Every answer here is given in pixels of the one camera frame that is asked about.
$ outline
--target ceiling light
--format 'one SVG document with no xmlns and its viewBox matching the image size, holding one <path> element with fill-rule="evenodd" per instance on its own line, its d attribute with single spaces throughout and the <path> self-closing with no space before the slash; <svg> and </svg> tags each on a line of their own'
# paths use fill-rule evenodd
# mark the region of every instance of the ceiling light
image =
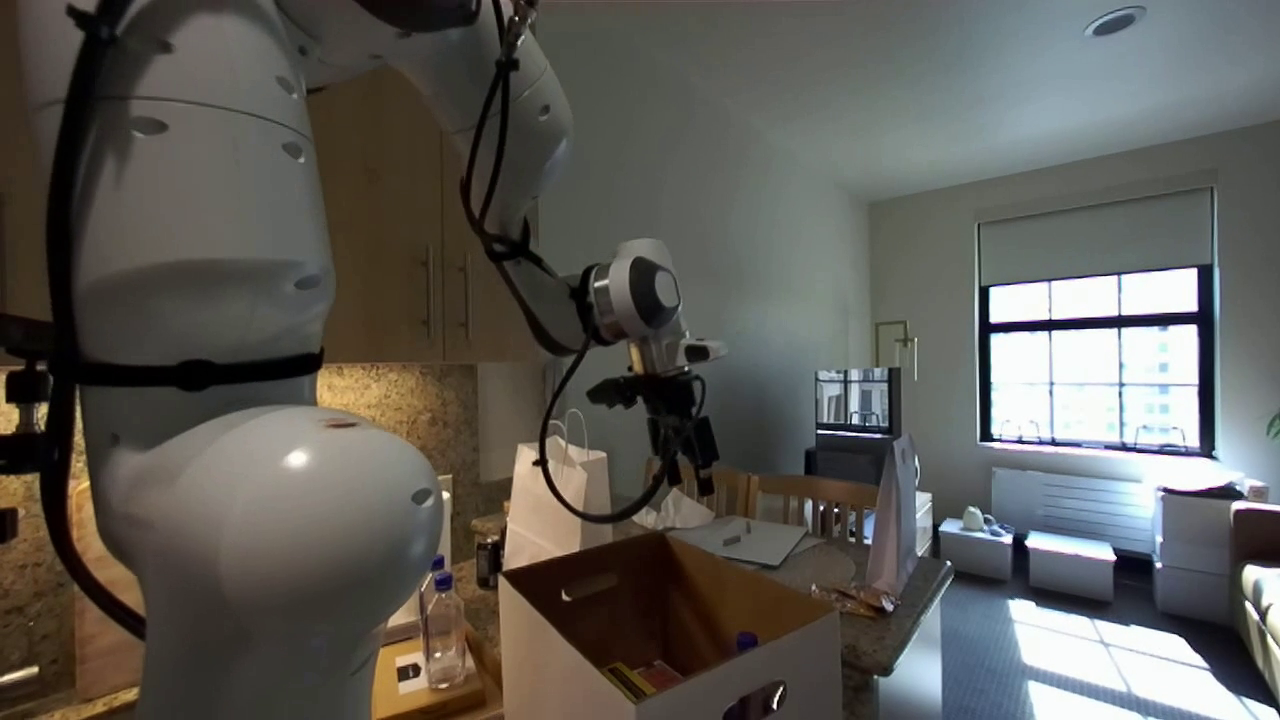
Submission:
<svg viewBox="0 0 1280 720">
<path fill-rule="evenodd" d="M 1094 35 L 1094 42 L 1120 35 L 1146 17 L 1149 17 L 1146 5 L 1124 5 L 1124 7 L 1097 17 L 1084 35 Z"/>
</svg>

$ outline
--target floor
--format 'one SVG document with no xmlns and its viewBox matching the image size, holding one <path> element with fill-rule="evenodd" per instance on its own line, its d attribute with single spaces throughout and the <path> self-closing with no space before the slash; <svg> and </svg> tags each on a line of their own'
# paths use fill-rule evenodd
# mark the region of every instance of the floor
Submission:
<svg viewBox="0 0 1280 720">
<path fill-rule="evenodd" d="M 970 580 L 943 596 L 943 715 L 1278 715 L 1245 645 L 1216 625 L 1154 607 L 1154 572 L 1115 572 L 1115 602 L 1067 602 L 1016 580 Z"/>
</svg>

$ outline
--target radiator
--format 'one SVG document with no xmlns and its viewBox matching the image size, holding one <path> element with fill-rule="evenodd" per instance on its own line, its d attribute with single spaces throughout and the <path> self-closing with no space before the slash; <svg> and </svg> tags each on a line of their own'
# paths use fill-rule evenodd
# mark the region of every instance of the radiator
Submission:
<svg viewBox="0 0 1280 720">
<path fill-rule="evenodd" d="M 1155 492 L 1120 475 L 993 468 L 993 512 L 1014 534 L 1063 534 L 1154 557 Z"/>
</svg>

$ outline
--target window blind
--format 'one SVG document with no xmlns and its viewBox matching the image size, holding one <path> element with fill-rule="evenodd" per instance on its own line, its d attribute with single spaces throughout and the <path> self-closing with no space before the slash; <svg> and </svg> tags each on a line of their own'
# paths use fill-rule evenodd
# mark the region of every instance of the window blind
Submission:
<svg viewBox="0 0 1280 720">
<path fill-rule="evenodd" d="M 1211 192 L 1172 192 L 977 229 L 982 282 L 1067 282 L 1211 263 Z"/>
</svg>

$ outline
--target window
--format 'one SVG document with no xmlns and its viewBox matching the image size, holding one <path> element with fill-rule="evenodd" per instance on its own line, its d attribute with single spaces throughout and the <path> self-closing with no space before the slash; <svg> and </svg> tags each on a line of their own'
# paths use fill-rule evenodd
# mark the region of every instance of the window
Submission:
<svg viewBox="0 0 1280 720">
<path fill-rule="evenodd" d="M 983 441 L 1211 458 L 1211 267 L 988 286 Z"/>
<path fill-rule="evenodd" d="M 982 441 L 1211 458 L 1211 192 L 982 226 Z"/>
</svg>

